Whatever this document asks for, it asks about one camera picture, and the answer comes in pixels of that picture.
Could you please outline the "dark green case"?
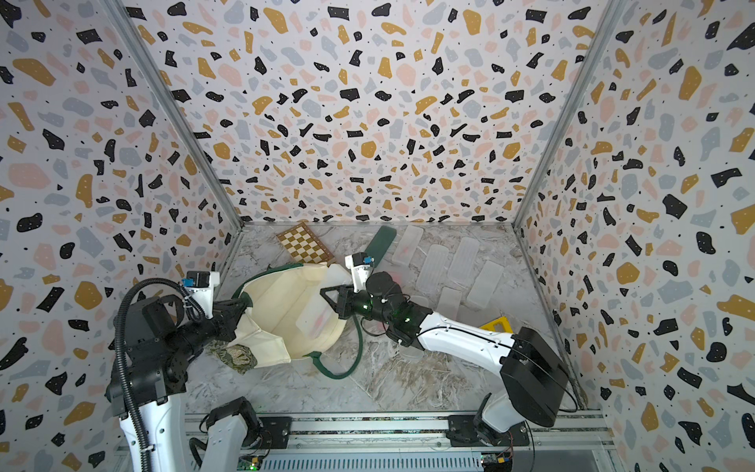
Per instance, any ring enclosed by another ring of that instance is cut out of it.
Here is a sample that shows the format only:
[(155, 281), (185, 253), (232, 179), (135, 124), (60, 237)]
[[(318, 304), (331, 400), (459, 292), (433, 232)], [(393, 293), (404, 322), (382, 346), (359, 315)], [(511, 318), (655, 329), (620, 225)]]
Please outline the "dark green case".
[(390, 226), (381, 226), (368, 244), (365, 253), (373, 259), (374, 267), (378, 267), (391, 244), (396, 237), (397, 231)]

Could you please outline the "cream canvas tote bag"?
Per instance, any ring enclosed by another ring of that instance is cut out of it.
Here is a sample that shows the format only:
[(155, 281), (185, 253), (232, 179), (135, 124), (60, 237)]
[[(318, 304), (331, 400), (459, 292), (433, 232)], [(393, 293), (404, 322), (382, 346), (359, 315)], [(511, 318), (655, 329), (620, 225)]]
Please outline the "cream canvas tote bag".
[(232, 342), (211, 342), (210, 354), (240, 374), (311, 360), (319, 372), (332, 380), (351, 376), (363, 357), (363, 332), (357, 332), (355, 361), (347, 371), (336, 374), (322, 363), (320, 356), (338, 341), (346, 322), (338, 318), (317, 339), (307, 338), (296, 326), (306, 301), (306, 266), (309, 265), (291, 264), (269, 269), (240, 285), (232, 297), (246, 299), (248, 308), (235, 330), (236, 338)]

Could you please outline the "translucent case with pink mark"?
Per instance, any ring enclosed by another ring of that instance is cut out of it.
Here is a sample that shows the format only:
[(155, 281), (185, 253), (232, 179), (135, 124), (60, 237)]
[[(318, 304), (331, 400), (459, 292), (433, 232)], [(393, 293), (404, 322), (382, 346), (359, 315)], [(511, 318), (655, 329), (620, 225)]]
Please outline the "translucent case with pink mark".
[(307, 283), (305, 290), (305, 305), (296, 326), (309, 339), (317, 339), (324, 334), (338, 316), (328, 301), (320, 295), (326, 287), (346, 285), (350, 280), (350, 273), (341, 265), (306, 265), (304, 273)]

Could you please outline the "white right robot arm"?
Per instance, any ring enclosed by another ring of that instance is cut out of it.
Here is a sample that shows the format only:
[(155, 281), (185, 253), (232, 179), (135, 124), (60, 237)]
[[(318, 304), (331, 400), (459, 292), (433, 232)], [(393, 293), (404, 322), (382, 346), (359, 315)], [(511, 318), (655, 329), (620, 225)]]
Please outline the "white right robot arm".
[(536, 330), (510, 334), (461, 324), (410, 300), (388, 273), (370, 275), (362, 290), (324, 287), (320, 297), (341, 320), (381, 323), (385, 335), (403, 347), (444, 353), (498, 374), (503, 390), (488, 393), (473, 420), (478, 441), (492, 446), (524, 422), (556, 424), (568, 373)]

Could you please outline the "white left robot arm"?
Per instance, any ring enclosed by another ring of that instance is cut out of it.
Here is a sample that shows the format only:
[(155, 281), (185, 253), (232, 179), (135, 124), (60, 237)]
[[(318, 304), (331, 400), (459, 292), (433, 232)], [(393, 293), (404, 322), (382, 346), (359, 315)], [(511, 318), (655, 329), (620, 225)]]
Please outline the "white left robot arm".
[(186, 433), (189, 366), (216, 340), (230, 340), (247, 309), (244, 300), (215, 305), (212, 317), (177, 326), (173, 296), (123, 305), (116, 316), (116, 358), (106, 397), (120, 421), (137, 471), (234, 471), (244, 446), (263, 441), (251, 403), (236, 398), (212, 409), (202, 441)]

